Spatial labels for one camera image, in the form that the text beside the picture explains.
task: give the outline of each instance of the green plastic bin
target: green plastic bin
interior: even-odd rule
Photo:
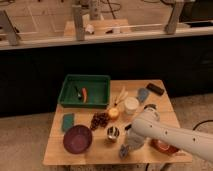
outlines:
[[[78,90],[86,88],[87,102],[79,100]],[[110,98],[110,77],[108,75],[72,75],[66,76],[58,103],[63,107],[106,108]]]

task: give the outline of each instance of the metal pole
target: metal pole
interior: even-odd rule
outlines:
[[[18,35],[16,34],[16,30],[14,29],[6,11],[0,11],[0,26],[3,28],[6,33],[7,39],[12,46],[16,46],[19,44]]]

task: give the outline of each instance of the dark red bowl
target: dark red bowl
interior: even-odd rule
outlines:
[[[85,152],[92,143],[92,132],[84,125],[70,128],[64,135],[64,148],[73,154]]]

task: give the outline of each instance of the paper cup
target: paper cup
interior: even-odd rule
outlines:
[[[139,107],[139,101],[135,97],[127,97],[124,101],[125,112],[129,115],[135,113]]]

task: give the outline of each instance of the toy carrot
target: toy carrot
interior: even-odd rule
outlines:
[[[82,94],[83,94],[83,102],[86,103],[87,102],[87,89],[82,88],[81,91],[82,91]]]

